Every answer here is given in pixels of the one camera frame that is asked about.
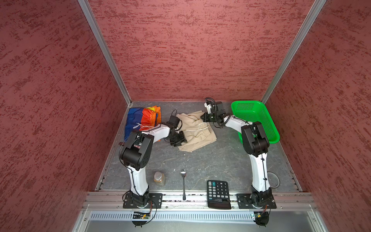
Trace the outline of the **beige shorts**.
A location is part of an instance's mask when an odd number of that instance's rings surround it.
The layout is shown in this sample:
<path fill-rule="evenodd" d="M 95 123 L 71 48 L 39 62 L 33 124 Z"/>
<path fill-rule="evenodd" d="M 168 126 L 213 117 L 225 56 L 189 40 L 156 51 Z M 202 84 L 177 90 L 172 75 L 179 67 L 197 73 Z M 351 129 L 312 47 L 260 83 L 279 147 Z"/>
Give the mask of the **beige shorts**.
<path fill-rule="evenodd" d="M 182 142 L 182 145 L 178 147 L 180 151 L 193 152 L 217 141 L 210 123 L 201 119 L 204 113 L 204 111 L 197 111 L 176 115 L 182 121 L 181 131 L 187 141 Z"/>

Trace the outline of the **rainbow striped shorts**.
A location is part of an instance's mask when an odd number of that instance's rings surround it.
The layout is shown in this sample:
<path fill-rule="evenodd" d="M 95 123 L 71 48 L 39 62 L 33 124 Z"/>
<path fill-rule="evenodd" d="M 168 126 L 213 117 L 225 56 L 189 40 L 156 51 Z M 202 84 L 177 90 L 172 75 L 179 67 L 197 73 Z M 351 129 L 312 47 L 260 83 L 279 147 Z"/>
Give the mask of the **rainbow striped shorts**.
<path fill-rule="evenodd" d="M 133 130 L 149 130 L 160 123 L 161 108 L 159 106 L 131 108 L 127 115 L 124 140 L 127 140 Z"/>

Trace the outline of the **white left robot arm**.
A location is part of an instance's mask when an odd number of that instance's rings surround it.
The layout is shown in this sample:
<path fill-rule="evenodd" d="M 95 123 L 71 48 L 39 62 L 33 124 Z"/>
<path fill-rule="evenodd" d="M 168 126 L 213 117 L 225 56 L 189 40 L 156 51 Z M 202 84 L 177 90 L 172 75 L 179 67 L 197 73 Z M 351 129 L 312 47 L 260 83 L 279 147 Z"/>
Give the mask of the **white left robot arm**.
<path fill-rule="evenodd" d="M 129 194 L 139 207 L 145 207 L 149 201 L 149 185 L 146 180 L 146 166 L 150 160 L 153 144 L 167 140 L 171 146 L 178 147 L 186 143 L 182 122 L 177 125 L 161 123 L 145 130 L 134 130 L 123 143 L 119 153 L 120 162 L 126 167 L 130 176 Z"/>

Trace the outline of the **green plastic basket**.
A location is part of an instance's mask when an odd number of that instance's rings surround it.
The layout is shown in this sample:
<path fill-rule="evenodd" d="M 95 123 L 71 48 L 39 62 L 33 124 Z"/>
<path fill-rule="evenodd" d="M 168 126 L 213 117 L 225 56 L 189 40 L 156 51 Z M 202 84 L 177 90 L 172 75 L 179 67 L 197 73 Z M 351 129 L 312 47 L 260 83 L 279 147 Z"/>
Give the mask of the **green plastic basket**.
<path fill-rule="evenodd" d="M 260 101 L 234 101 L 231 104 L 233 114 L 248 122 L 260 122 L 270 144 L 280 141 L 280 134 L 265 104 Z"/>

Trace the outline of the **small amber glass jar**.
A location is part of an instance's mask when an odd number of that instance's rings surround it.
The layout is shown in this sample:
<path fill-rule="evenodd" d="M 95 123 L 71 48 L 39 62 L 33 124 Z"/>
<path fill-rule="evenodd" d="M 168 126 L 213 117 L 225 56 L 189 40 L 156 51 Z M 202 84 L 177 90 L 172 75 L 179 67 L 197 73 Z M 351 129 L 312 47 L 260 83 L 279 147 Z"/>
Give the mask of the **small amber glass jar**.
<path fill-rule="evenodd" d="M 165 175 L 162 172 L 155 172 L 154 183 L 158 186 L 165 186 L 165 184 L 166 184 Z"/>

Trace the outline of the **black calculator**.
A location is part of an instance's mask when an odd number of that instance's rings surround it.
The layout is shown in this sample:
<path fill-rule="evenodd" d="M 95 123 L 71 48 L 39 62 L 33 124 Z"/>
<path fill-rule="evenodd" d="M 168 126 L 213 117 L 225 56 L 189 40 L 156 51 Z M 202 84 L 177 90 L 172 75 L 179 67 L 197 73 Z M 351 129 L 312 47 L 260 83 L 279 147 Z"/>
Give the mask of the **black calculator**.
<path fill-rule="evenodd" d="M 231 210 L 229 185 L 226 181 L 207 181 L 207 205 L 211 209 Z"/>

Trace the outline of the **left circuit board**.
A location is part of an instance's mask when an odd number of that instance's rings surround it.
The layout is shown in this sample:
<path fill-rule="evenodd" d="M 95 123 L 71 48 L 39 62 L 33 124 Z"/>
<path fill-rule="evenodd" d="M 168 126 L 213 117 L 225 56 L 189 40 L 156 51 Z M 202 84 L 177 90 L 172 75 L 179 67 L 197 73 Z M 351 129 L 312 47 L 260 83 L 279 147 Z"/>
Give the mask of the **left circuit board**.
<path fill-rule="evenodd" d="M 150 212 L 138 212 L 134 211 L 132 215 L 133 220 L 150 220 L 151 213 Z"/>

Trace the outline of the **circuit board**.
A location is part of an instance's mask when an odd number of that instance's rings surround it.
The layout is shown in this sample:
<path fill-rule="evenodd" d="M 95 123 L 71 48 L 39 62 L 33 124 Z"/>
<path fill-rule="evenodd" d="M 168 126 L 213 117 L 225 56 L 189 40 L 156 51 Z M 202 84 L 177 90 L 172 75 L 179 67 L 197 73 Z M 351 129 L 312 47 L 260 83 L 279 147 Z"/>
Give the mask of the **circuit board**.
<path fill-rule="evenodd" d="M 255 220 L 254 222 L 258 226 L 266 227 L 266 225 L 269 223 L 270 215 L 268 212 L 261 212 L 255 214 Z"/>
<path fill-rule="evenodd" d="M 150 220 L 151 213 L 150 212 L 138 212 L 134 211 L 132 215 L 133 220 Z"/>

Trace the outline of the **right circuit board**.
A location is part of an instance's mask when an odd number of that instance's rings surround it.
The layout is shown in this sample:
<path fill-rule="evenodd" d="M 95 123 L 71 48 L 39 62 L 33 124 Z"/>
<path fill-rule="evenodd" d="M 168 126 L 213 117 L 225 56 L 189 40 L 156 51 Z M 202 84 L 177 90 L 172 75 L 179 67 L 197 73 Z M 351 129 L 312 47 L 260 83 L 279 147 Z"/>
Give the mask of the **right circuit board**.
<path fill-rule="evenodd" d="M 254 222 L 258 226 L 266 227 L 266 225 L 269 223 L 270 215 L 268 212 L 261 212 L 255 214 L 255 220 Z"/>

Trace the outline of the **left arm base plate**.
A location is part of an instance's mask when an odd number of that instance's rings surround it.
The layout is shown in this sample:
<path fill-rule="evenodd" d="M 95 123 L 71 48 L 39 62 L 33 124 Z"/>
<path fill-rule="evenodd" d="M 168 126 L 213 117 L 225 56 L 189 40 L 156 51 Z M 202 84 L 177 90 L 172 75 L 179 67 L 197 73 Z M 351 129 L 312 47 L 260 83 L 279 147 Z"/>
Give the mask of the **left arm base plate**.
<path fill-rule="evenodd" d="M 129 192 L 123 196 L 124 209 L 160 209 L 162 205 L 163 194 L 161 193 L 146 193 L 144 196 L 136 195 Z"/>

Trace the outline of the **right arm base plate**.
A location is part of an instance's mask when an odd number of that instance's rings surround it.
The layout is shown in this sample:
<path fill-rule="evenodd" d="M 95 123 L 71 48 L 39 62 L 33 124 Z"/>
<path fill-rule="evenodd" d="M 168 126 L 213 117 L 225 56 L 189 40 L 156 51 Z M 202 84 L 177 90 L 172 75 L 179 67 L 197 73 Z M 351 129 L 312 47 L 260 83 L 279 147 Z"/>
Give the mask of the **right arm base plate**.
<path fill-rule="evenodd" d="M 236 197 L 239 209 L 269 210 L 277 208 L 272 195 L 259 196 L 257 193 L 239 193 Z"/>

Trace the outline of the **aluminium front rail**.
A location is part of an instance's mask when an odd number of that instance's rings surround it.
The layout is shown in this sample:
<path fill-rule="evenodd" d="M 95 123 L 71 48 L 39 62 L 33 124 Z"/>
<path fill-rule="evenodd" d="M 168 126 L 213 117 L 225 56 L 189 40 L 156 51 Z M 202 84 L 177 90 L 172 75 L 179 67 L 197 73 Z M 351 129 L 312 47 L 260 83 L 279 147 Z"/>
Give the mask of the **aluminium front rail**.
<path fill-rule="evenodd" d="M 122 196 L 125 191 L 101 190 L 91 191 L 83 202 L 83 209 L 122 210 Z M 187 191 L 183 200 L 181 191 L 162 191 L 161 210 L 210 210 L 207 207 L 207 196 L 204 191 Z M 274 192 L 277 208 L 275 211 L 318 211 L 318 206 L 309 192 Z"/>

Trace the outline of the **aluminium corner post right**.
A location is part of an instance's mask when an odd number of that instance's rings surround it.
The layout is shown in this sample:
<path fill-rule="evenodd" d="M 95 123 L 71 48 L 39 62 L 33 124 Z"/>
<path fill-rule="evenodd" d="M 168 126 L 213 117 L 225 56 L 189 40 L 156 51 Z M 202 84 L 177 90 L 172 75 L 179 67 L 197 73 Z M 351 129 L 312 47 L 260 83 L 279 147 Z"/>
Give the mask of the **aluminium corner post right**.
<path fill-rule="evenodd" d="M 309 30 L 311 29 L 312 25 L 314 24 L 316 18 L 318 17 L 319 13 L 321 12 L 326 2 L 327 2 L 326 0 L 315 0 L 314 1 L 300 29 L 298 30 L 298 33 L 296 34 L 291 46 L 289 47 L 288 52 L 286 53 L 281 65 L 276 71 L 271 83 L 269 84 L 266 92 L 264 93 L 261 99 L 261 102 L 263 104 L 265 104 L 268 101 L 269 97 L 272 95 L 275 87 L 279 83 L 280 79 L 282 78 L 287 67 L 289 66 L 292 59 L 294 58 L 296 52 L 298 51 L 300 45 L 304 41 L 306 35 L 308 34 Z"/>

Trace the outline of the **aluminium corner post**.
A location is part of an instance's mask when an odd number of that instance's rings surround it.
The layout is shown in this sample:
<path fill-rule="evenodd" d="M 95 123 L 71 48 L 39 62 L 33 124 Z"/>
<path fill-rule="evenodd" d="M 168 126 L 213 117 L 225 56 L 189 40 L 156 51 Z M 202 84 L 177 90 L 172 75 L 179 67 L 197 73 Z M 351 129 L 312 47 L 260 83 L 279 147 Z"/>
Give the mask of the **aluminium corner post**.
<path fill-rule="evenodd" d="M 272 95 L 275 87 L 279 83 L 280 79 L 282 78 L 287 67 L 289 66 L 292 59 L 294 58 L 296 52 L 298 51 L 300 45 L 304 41 L 306 35 L 308 34 L 309 30 L 311 29 L 312 25 L 314 24 L 316 18 L 318 17 L 319 13 L 321 12 L 326 2 L 327 2 L 326 0 L 315 0 L 314 1 L 300 29 L 298 30 L 298 33 L 296 34 L 291 46 L 289 47 L 288 52 L 286 53 L 281 65 L 276 71 L 271 83 L 269 84 L 266 92 L 264 93 L 261 99 L 261 102 L 263 104 L 265 104 L 268 101 L 269 97 Z"/>
<path fill-rule="evenodd" d="M 104 39 L 104 36 L 99 28 L 99 25 L 96 21 L 96 18 L 93 14 L 92 8 L 87 0 L 78 0 L 78 3 L 83 11 L 83 14 L 94 34 L 94 37 L 103 53 L 103 56 L 111 70 L 111 73 L 113 74 L 117 85 L 126 101 L 126 104 L 131 107 L 132 105 L 132 99 L 129 95 L 129 92 L 124 84 L 124 81 L 122 79 L 122 76 L 118 70 L 118 67 L 114 61 L 114 58 L 109 50 L 109 47 Z"/>

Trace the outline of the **aluminium corner post left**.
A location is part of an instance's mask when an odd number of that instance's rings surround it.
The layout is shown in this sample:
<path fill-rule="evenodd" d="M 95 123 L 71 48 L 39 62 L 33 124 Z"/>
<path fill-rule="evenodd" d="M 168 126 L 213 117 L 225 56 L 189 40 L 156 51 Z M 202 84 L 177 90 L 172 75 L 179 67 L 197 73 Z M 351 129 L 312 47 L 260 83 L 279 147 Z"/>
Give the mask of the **aluminium corner post left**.
<path fill-rule="evenodd" d="M 114 61 L 114 58 L 109 50 L 109 47 L 104 39 L 104 36 L 99 28 L 99 25 L 96 21 L 96 18 L 93 14 L 92 8 L 87 0 L 78 0 L 78 3 L 83 11 L 83 14 L 94 34 L 94 37 L 103 53 L 103 56 L 111 70 L 111 73 L 113 74 L 117 85 L 126 101 L 126 104 L 131 107 L 132 105 L 132 99 L 129 95 L 129 92 L 124 84 L 124 81 L 122 79 L 122 76 L 118 70 L 118 67 Z"/>

